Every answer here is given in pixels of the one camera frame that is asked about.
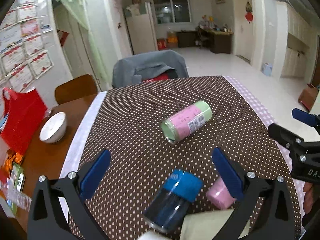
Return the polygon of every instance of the green curtain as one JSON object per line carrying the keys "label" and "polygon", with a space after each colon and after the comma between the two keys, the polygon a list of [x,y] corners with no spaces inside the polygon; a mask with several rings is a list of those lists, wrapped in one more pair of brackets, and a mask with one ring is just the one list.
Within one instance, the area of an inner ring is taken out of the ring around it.
{"label": "green curtain", "polygon": [[76,21],[86,30],[88,30],[88,38],[89,43],[92,51],[92,55],[94,58],[96,75],[98,75],[97,78],[104,81],[108,85],[112,83],[112,75],[110,75],[105,67],[105,64],[103,63],[101,52],[99,51],[98,47],[96,46],[94,36],[89,28],[89,23],[87,22],[87,18],[85,15],[84,0],[56,0],[61,1],[63,6],[68,10],[68,12],[76,19]]}

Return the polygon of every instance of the pink label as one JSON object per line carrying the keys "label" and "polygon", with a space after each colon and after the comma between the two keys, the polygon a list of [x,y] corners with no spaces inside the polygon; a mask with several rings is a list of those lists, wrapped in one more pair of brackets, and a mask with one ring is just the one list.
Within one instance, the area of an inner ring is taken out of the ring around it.
{"label": "pink label", "polygon": [[183,109],[182,111],[176,113],[169,119],[169,121],[175,126],[180,139],[189,136],[191,133],[193,133],[196,129],[200,127],[197,127],[197,124],[193,123],[193,120],[195,120],[197,115],[199,114],[201,114],[200,109],[194,105],[191,105]]}

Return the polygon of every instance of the barcode label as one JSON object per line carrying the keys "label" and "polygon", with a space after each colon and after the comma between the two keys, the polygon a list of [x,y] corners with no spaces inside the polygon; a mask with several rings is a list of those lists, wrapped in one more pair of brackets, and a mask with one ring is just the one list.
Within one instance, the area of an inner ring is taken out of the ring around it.
{"label": "barcode label", "polygon": [[188,122],[189,130],[190,130],[189,135],[195,132],[196,130],[198,130],[201,126],[204,125],[204,123],[205,123],[205,119],[203,114],[196,117],[192,121]]}

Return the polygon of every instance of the brown polka dot tablecloth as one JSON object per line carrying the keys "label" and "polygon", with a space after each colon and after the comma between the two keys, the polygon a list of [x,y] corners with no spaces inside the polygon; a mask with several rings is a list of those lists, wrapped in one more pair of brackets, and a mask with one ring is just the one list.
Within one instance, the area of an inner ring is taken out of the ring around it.
{"label": "brown polka dot tablecloth", "polygon": [[[198,100],[206,101],[212,118],[185,140],[171,145],[160,122]],[[216,207],[205,192],[218,178],[211,160],[215,147],[260,178],[282,175],[289,187],[295,214],[296,238],[300,236],[300,208],[288,166],[276,143],[244,98],[222,76],[172,79],[108,91],[93,123],[82,164],[102,149],[111,152],[111,166],[87,207],[112,240],[134,240],[152,230],[142,213],[174,169],[191,172],[204,186],[189,213]],[[253,225],[262,200],[252,211]],[[69,215],[72,232],[81,236]],[[166,235],[179,239],[180,228]]]}

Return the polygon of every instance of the window frame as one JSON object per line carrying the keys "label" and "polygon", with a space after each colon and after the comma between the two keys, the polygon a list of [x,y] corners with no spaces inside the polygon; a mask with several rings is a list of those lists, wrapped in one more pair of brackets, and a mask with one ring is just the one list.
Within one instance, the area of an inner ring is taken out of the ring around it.
{"label": "window frame", "polygon": [[153,12],[154,12],[154,20],[156,22],[157,25],[170,25],[170,24],[186,24],[186,23],[192,23],[192,17],[191,17],[191,9],[190,9],[190,0],[187,0],[188,2],[188,11],[189,11],[189,22],[176,22],[176,17],[174,14],[174,9],[173,9],[173,2],[172,0],[170,0],[170,5],[171,5],[171,13],[172,13],[172,18],[173,18],[173,22],[170,23],[158,23],[157,21],[157,15],[156,15],[156,8],[155,8],[155,3],[154,0],[152,0],[152,5],[153,5]]}

